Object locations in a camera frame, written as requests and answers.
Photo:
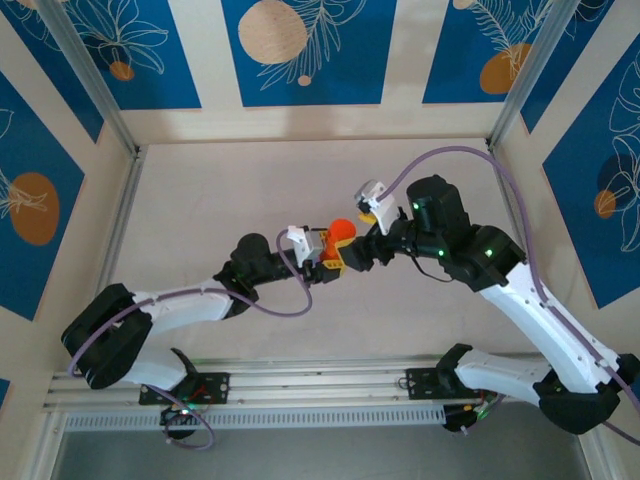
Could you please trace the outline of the blue panel dark blue circle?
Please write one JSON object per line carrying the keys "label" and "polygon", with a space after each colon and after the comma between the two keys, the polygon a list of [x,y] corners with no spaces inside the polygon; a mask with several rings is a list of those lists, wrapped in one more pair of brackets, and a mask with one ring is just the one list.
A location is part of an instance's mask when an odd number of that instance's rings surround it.
{"label": "blue panel dark blue circle", "polygon": [[597,306],[640,288],[640,34],[543,169]]}

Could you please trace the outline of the black controller box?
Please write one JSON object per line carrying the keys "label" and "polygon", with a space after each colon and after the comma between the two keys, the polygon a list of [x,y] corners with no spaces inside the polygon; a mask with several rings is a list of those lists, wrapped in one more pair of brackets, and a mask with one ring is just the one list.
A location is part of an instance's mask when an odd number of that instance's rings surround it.
{"label": "black controller box", "polygon": [[192,436],[196,432],[195,425],[196,419],[192,409],[173,405],[161,411],[160,426],[169,444]]}
{"label": "black controller box", "polygon": [[485,420],[504,400],[501,394],[490,395],[480,403],[464,402],[444,407],[445,424],[443,427],[452,433],[468,437],[470,432]]}

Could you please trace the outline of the blue panel orange oval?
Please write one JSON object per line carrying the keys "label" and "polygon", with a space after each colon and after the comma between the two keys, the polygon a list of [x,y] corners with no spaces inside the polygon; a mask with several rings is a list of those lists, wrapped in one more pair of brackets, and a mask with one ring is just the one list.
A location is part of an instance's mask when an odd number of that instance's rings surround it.
{"label": "blue panel orange oval", "polygon": [[35,318],[83,181],[0,72],[0,306]]}

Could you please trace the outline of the aluminium table side rail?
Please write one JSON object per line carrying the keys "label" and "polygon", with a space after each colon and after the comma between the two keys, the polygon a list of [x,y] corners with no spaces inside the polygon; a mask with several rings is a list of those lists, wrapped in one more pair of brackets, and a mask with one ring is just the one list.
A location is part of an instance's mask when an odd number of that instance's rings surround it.
{"label": "aluminium table side rail", "polygon": [[131,162],[126,181],[122,189],[111,232],[96,283],[95,293],[100,293],[109,285],[117,267],[120,251],[126,235],[131,211],[135,202],[140,178],[143,172],[148,146],[140,146]]}
{"label": "aluminium table side rail", "polygon": [[[507,172],[508,175],[511,174],[507,163],[505,160],[501,158],[500,153],[496,153],[497,151],[490,145],[490,142],[487,140],[487,148],[488,152],[491,156],[496,160],[496,162],[503,167],[503,170]],[[508,215],[510,218],[510,222],[512,225],[512,229],[514,235],[517,239],[517,242],[521,247],[524,247],[525,244],[525,229],[522,221],[522,216],[520,213],[519,204],[517,202],[516,194],[514,189],[512,188],[511,182],[507,179],[507,177],[502,173],[499,169],[496,170],[496,177],[499,184],[499,188],[505,203],[505,208],[508,211]]]}

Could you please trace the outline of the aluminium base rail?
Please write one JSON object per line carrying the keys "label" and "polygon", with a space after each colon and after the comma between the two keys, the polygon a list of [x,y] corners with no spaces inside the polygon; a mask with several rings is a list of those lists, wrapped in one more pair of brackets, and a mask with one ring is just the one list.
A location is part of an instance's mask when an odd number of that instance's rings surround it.
{"label": "aluminium base rail", "polygon": [[[227,408],[404,405],[399,380],[409,368],[434,367],[433,355],[369,359],[201,360],[202,373],[230,375]],[[56,373],[45,395],[47,412],[141,410],[140,387],[120,382],[92,390],[80,378]]]}

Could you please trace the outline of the aluminium frame post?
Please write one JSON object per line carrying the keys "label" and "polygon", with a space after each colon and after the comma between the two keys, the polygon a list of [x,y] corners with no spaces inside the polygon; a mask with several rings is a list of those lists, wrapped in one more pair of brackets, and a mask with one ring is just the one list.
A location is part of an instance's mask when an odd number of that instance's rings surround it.
{"label": "aluminium frame post", "polygon": [[46,412],[41,415],[23,480],[51,480],[65,433],[68,415]]}
{"label": "aluminium frame post", "polygon": [[519,116],[522,106],[538,81],[579,3],[580,0],[555,0],[552,3],[550,12],[542,23],[487,138],[487,148],[491,153],[497,150]]}
{"label": "aluminium frame post", "polygon": [[578,436],[591,480],[623,480],[616,451],[600,427]]}
{"label": "aluminium frame post", "polygon": [[63,6],[57,0],[34,0],[34,3],[92,103],[129,157],[136,159],[139,147],[124,122],[115,98]]}

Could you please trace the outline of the narrow blue wall panel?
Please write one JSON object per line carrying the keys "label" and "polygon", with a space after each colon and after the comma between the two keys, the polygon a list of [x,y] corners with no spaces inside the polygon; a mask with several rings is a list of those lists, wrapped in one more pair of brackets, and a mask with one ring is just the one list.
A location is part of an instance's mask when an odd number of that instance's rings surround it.
{"label": "narrow blue wall panel", "polygon": [[520,115],[531,134],[614,0],[580,0],[534,84]]}

